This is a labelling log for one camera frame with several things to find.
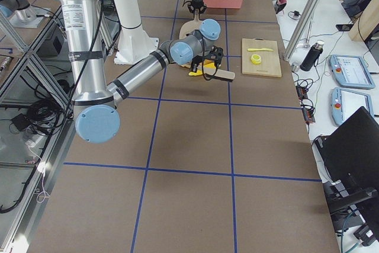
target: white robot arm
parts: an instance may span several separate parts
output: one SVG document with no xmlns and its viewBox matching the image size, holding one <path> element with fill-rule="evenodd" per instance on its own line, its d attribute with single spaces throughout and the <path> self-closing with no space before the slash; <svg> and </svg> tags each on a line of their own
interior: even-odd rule
<svg viewBox="0 0 379 253">
<path fill-rule="evenodd" d="M 196 68 L 201 60 L 209 58 L 216 65 L 221 64 L 223 51 L 214 46 L 220 35 L 220 25 L 207 19 L 199 30 L 186 38 L 166 41 L 159 49 L 146 53 L 143 59 L 107 86 L 101 39 L 96 35 L 99 0 L 59 1 L 65 20 L 73 77 L 77 82 L 72 97 L 73 117 L 78 135 L 89 142 L 101 143 L 111 139 L 120 127 L 120 118 L 115 109 L 117 104 L 170 63 L 182 65 L 195 59 L 192 66 Z M 120 11 L 124 9 L 119 9 L 117 1 L 115 4 L 121 19 Z"/>
</svg>

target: wooden block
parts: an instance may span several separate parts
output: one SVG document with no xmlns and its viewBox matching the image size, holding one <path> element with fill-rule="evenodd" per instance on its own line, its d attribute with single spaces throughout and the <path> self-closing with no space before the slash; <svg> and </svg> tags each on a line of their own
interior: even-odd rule
<svg viewBox="0 0 379 253">
<path fill-rule="evenodd" d="M 378 14 L 379 0 L 371 0 L 364 9 L 360 19 L 358 19 L 349 32 L 352 41 L 363 41 L 371 34 L 371 32 L 379 24 Z"/>
<path fill-rule="evenodd" d="M 249 48 L 267 47 L 273 49 L 273 52 L 248 52 Z M 262 63 L 254 65 L 251 61 L 251 55 L 257 54 L 262 58 Z M 280 68 L 278 45 L 276 41 L 242 39 L 242 73 L 250 75 L 282 77 Z"/>
</svg>

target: yellow tape roll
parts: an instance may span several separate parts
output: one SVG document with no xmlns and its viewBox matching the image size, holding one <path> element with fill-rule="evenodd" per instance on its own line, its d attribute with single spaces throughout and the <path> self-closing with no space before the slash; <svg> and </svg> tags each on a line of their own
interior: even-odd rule
<svg viewBox="0 0 379 253">
<path fill-rule="evenodd" d="M 251 55 L 251 58 L 250 58 L 251 62 L 254 64 L 254 65 L 260 65 L 262 63 L 262 58 L 260 55 L 257 55 L 256 53 L 252 54 Z"/>
</svg>

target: yellow object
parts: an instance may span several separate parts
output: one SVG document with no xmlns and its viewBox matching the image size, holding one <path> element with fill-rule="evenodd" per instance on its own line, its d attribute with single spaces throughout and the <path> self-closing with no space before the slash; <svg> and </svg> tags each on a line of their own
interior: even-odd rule
<svg viewBox="0 0 379 253">
<path fill-rule="evenodd" d="M 214 65 L 214 62 L 212 62 L 212 61 L 209 61 L 209 60 L 205 60 L 204 61 L 204 63 L 207 63 L 206 65 L 204 65 L 204 67 L 205 68 L 213 68 L 213 69 L 216 69 L 216 67 L 215 67 L 215 65 Z M 203 74 L 203 72 L 201 71 L 201 66 L 199 66 L 198 68 L 197 68 L 197 71 L 196 72 L 189 72 L 189 76 L 199 76 L 199 75 L 202 75 Z"/>
<path fill-rule="evenodd" d="M 251 55 L 250 58 L 251 62 L 255 65 L 260 65 L 262 63 L 262 58 L 260 55 L 257 55 L 256 53 Z"/>
<path fill-rule="evenodd" d="M 261 47 L 257 49 L 248 49 L 248 52 L 273 52 L 273 49 L 269 49 L 267 47 Z"/>
</svg>

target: computer monitor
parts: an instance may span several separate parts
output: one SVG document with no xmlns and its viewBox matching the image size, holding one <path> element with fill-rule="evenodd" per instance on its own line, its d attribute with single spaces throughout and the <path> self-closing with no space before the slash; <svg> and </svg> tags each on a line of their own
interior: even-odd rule
<svg viewBox="0 0 379 253">
<path fill-rule="evenodd" d="M 379 125 L 364 107 L 323 141 L 322 157 L 332 180 L 341 180 L 350 195 L 368 187 L 379 191 Z M 379 240 L 379 197 L 356 206 Z"/>
</svg>

